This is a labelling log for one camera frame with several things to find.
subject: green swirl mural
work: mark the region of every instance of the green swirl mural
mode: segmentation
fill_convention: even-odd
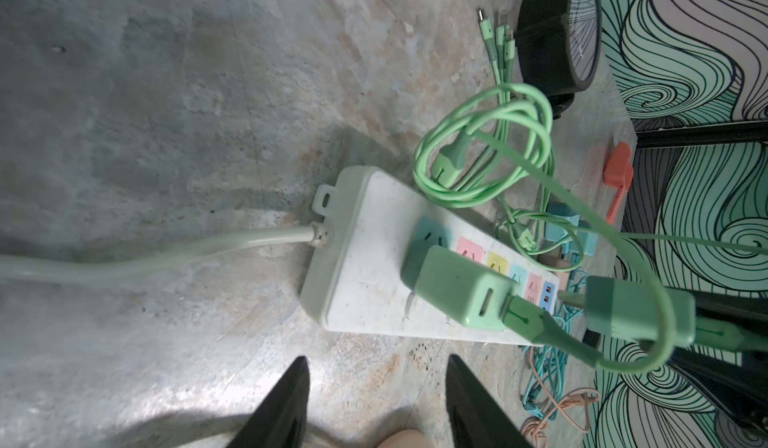
[[[600,0],[638,131],[768,118],[768,0]]]
[[[768,144],[639,150],[622,230],[768,245]],[[768,257],[698,245],[641,240],[634,247],[669,286],[746,298],[768,295]],[[617,259],[615,276],[638,280]],[[643,356],[635,343],[603,339],[618,360]],[[730,363],[740,356],[691,349]],[[742,431],[668,366],[644,375],[599,370],[603,394],[591,407],[586,448],[768,447]]]

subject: power strip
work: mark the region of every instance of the power strip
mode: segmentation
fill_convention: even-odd
[[[336,186],[318,187],[312,211],[331,236],[312,255],[301,304],[328,331],[529,344],[509,330],[464,328],[403,284],[408,247],[430,236],[516,279],[516,295],[554,310],[556,275],[375,166],[345,168]]]

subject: orange object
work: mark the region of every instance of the orange object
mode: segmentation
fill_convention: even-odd
[[[632,184],[632,150],[624,142],[619,142],[614,152],[610,155],[608,163],[603,170],[603,183],[616,189],[616,196],[610,203],[608,214],[605,221],[613,224],[616,221],[616,214],[619,212],[621,200],[629,192],[629,185]]]

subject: charging cable plug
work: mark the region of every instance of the charging cable plug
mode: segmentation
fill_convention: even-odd
[[[571,396],[572,406],[590,406],[593,403],[600,401],[600,396],[592,394],[580,393]]]
[[[524,251],[536,250],[536,239],[533,237],[533,233],[523,223],[512,223],[512,232],[514,233],[514,239],[520,245],[520,248]]]
[[[768,352],[768,338],[729,321],[696,318],[695,344],[718,350]]]
[[[485,48],[488,49],[488,58],[490,58],[492,64],[497,64],[498,66],[498,51],[496,51],[496,45],[494,44],[493,25],[491,25],[490,20],[485,18],[482,10],[478,11],[478,14],[480,16],[480,34],[482,35],[483,42],[485,42]]]
[[[498,69],[501,70],[501,72],[504,72],[504,60],[506,60],[506,57],[504,56],[504,34],[506,32],[506,14],[502,15],[502,24],[500,24],[498,27],[496,27],[496,35],[495,35],[495,47],[496,47],[496,56],[498,57]]]
[[[528,342],[559,348],[593,368],[596,368],[602,359],[599,351],[571,337],[560,328],[552,315],[522,297],[512,297],[502,322],[506,328]]]
[[[512,81],[512,64],[514,62],[514,39],[512,38],[512,31],[507,28],[507,40],[504,41],[504,74],[503,80],[505,83]]]
[[[470,143],[472,143],[472,137],[460,131],[456,139],[443,146],[432,163],[430,169],[432,179],[445,188],[451,188],[464,171]]]

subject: concrete floor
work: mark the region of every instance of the concrete floor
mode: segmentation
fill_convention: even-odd
[[[128,259],[308,223],[316,186],[347,165],[411,183],[420,136],[491,83],[477,7],[514,21],[520,1],[2,0],[0,251]],[[553,137],[558,178],[605,210],[604,157],[634,132],[604,61]],[[535,190],[524,180],[511,201],[532,206]],[[311,431],[343,446],[404,426],[450,446],[452,352],[514,423],[527,417],[517,347],[319,330],[298,302],[311,253],[254,249],[119,286],[0,282],[2,444],[230,432],[300,354]],[[590,263],[607,274],[613,252]],[[569,370],[567,388],[592,376]],[[550,446],[581,445],[570,426],[551,432]]]

